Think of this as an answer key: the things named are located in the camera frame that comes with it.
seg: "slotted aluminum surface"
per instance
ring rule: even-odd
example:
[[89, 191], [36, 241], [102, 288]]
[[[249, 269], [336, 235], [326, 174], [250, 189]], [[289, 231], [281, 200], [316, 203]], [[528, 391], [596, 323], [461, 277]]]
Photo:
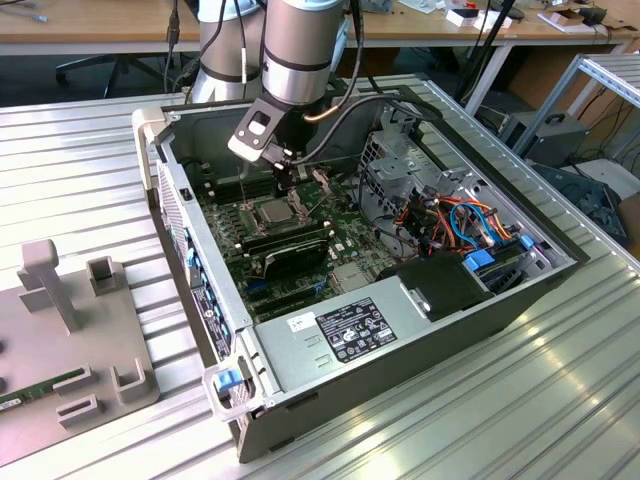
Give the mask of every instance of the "slotted aluminum surface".
[[[19, 262], [12, 232], [52, 236], [63, 270], [102, 254], [125, 262], [162, 391], [158, 403], [16, 462], [1, 478], [637, 478], [638, 263], [435, 87], [412, 76], [380, 83], [408, 85], [443, 109], [591, 262], [501, 334], [239, 465], [199, 385], [202, 363], [136, 170], [130, 112], [175, 100], [0, 111], [0, 285]], [[425, 140], [455, 160], [435, 133]]]
[[640, 55], [587, 55], [578, 68], [640, 108]]

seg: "white sticker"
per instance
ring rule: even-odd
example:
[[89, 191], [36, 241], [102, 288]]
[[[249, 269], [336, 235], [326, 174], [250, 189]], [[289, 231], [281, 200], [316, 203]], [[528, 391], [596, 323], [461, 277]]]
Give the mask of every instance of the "white sticker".
[[304, 330], [305, 328], [314, 327], [316, 325], [316, 316], [313, 312], [303, 313], [297, 317], [287, 320], [289, 328], [293, 333]]
[[11, 407], [15, 407], [16, 405], [20, 405], [21, 403], [22, 403], [22, 400], [20, 400], [19, 398], [14, 398], [13, 400], [7, 400], [6, 402], [0, 403], [0, 411], [8, 410]]

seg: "motherboard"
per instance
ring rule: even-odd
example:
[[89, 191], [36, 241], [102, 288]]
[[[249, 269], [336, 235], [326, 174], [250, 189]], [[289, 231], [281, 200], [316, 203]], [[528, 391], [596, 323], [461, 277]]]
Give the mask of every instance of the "motherboard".
[[365, 286], [400, 261], [401, 248], [392, 253], [379, 241], [350, 199], [350, 188], [349, 179], [316, 169], [279, 198], [267, 194], [218, 204], [209, 195], [200, 196], [205, 219], [255, 321]]

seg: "connector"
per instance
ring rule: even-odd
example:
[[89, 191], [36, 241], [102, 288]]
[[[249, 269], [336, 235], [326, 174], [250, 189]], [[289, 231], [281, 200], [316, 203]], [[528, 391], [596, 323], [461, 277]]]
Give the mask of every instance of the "connector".
[[493, 262], [495, 262], [495, 259], [486, 250], [476, 250], [475, 252], [471, 252], [464, 259], [464, 263], [472, 272], [475, 272], [487, 265], [491, 265]]
[[178, 11], [174, 10], [171, 12], [171, 16], [169, 17], [169, 26], [167, 27], [167, 37], [166, 41], [169, 44], [169, 48], [173, 49], [173, 47], [180, 40], [180, 17], [178, 16]]

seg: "warning label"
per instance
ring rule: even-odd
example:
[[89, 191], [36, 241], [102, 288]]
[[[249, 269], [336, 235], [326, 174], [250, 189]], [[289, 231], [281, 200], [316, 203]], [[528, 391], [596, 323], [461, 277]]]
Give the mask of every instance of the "warning label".
[[371, 298], [316, 317], [327, 342], [342, 363], [348, 363], [396, 336]]

